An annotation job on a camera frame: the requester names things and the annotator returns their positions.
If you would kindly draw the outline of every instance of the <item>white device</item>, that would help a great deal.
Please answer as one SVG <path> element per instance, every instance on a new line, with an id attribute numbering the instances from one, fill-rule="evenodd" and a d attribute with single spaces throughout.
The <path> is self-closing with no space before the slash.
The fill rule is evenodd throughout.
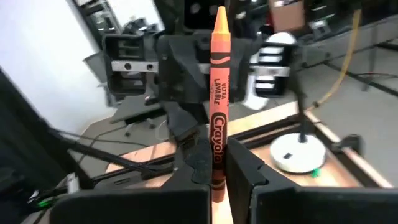
<path id="1" fill-rule="evenodd" d="M 277 34 L 271 35 L 266 42 L 270 43 L 279 43 L 279 44 L 295 44 L 295 37 L 287 32 L 280 32 Z M 283 51 L 282 47 L 263 47 L 259 52 L 266 54 L 277 54 Z M 256 64 L 258 62 L 278 62 L 281 61 L 280 56 L 263 56 L 259 57 L 258 54 L 255 54 L 251 57 L 250 63 Z M 290 68 L 289 67 L 266 67 L 266 74 L 257 74 L 256 71 L 250 73 L 248 75 L 248 82 L 246 86 L 246 96 L 242 101 L 242 104 L 252 110 L 261 110 L 263 109 L 269 99 L 264 97 L 258 97 L 256 95 L 255 89 L 273 89 L 274 84 L 272 83 L 264 83 L 264 81 L 274 81 L 275 77 L 286 77 L 289 75 Z"/>
<path id="2" fill-rule="evenodd" d="M 325 163 L 326 148 L 315 136 L 306 135 L 307 142 L 300 143 L 300 134 L 286 134 L 270 145 L 273 163 L 283 171 L 304 174 Z"/>

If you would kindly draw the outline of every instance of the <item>round white base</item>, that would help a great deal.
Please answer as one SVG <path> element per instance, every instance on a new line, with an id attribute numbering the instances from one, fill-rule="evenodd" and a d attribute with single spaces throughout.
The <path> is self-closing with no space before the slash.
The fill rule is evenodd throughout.
<path id="1" fill-rule="evenodd" d="M 325 162 L 323 143 L 311 135 L 306 135 L 307 142 L 300 143 L 299 136 L 299 133 L 286 134 L 271 143 L 271 159 L 281 170 L 303 174 L 321 167 Z"/>

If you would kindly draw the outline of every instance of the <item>crayon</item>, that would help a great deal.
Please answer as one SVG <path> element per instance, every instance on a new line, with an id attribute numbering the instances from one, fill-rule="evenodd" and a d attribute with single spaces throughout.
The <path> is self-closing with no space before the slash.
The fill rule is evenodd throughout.
<path id="1" fill-rule="evenodd" d="M 229 70 L 231 34 L 225 7 L 218 8 L 210 44 L 210 144 L 213 151 L 212 200 L 221 202 L 225 195 L 225 150 L 229 106 Z"/>

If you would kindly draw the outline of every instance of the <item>cable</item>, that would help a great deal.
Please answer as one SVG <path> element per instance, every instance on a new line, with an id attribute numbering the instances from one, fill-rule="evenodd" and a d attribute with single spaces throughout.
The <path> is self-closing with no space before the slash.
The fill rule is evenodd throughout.
<path id="1" fill-rule="evenodd" d="M 155 138 L 159 141 L 166 141 L 169 140 L 169 138 L 160 138 L 160 128 L 162 127 L 162 125 L 164 123 L 166 123 L 167 120 L 164 120 L 163 122 L 161 122 L 161 124 L 157 127 L 157 129 L 155 130 Z"/>
<path id="2" fill-rule="evenodd" d="M 103 132 L 103 133 L 101 133 L 101 134 L 98 134 L 97 136 L 94 137 L 94 140 L 90 143 L 90 145 L 89 145 L 88 147 L 93 147 L 94 144 L 95 144 L 95 142 L 98 140 L 98 138 L 101 137 L 101 136 L 103 136 L 104 134 L 109 134 L 109 133 L 112 133 L 112 132 L 114 132 L 114 131 L 119 131 L 120 129 L 124 129 L 124 128 L 126 128 L 126 127 L 125 127 L 125 126 L 123 126 L 123 127 L 118 127 L 118 128 L 114 128 L 114 129 L 109 130 L 109 131 L 105 131 L 105 132 Z M 79 159 L 79 161 L 78 161 L 77 163 L 78 163 L 78 164 L 81 164 L 81 162 L 83 161 L 83 159 L 84 159 L 85 157 L 86 157 L 86 155 L 82 155 L 81 158 Z"/>
<path id="3" fill-rule="evenodd" d="M 340 87 L 341 83 L 343 82 L 343 79 L 346 75 L 349 64 L 351 63 L 351 58 L 353 56 L 353 52 L 355 49 L 355 43 L 356 43 L 356 38 L 358 35 L 360 18 L 361 18 L 361 10 L 360 9 L 355 10 L 354 17 L 353 17 L 353 33 L 351 34 L 351 38 L 349 41 L 349 47 L 348 47 L 348 50 L 346 53 L 346 57 L 344 59 L 343 68 L 341 69 L 341 72 L 340 72 L 340 77 L 333 84 L 333 86 L 330 88 L 330 90 L 320 100 L 314 102 L 313 106 L 307 108 L 307 110 L 312 110 L 312 109 L 318 108 L 320 105 L 322 105 L 327 99 L 329 99 L 333 94 L 336 93 L 336 91 Z"/>
<path id="4" fill-rule="evenodd" d="M 90 137 L 82 136 L 80 134 L 69 133 L 67 131 L 61 131 L 61 130 L 57 130 L 57 129 L 53 129 L 53 130 L 58 132 L 58 133 L 67 134 L 67 135 L 70 135 L 70 136 L 79 137 L 79 138 L 83 138 L 83 139 L 89 139 L 89 140 L 98 141 L 98 142 L 110 142 L 110 143 L 118 143 L 118 144 L 133 144 L 133 145 L 137 145 L 137 146 L 149 147 L 148 145 L 141 144 L 141 143 L 138 143 L 138 142 L 126 142 L 126 141 L 96 139 L 96 138 L 90 138 Z"/>

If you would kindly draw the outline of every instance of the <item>crayon tip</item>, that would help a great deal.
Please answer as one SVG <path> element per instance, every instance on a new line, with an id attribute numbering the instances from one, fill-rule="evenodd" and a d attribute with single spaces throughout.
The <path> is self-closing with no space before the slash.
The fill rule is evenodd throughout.
<path id="1" fill-rule="evenodd" d="M 220 6 L 218 8 L 213 33 L 229 34 L 228 20 L 226 18 L 226 10 L 224 6 Z"/>

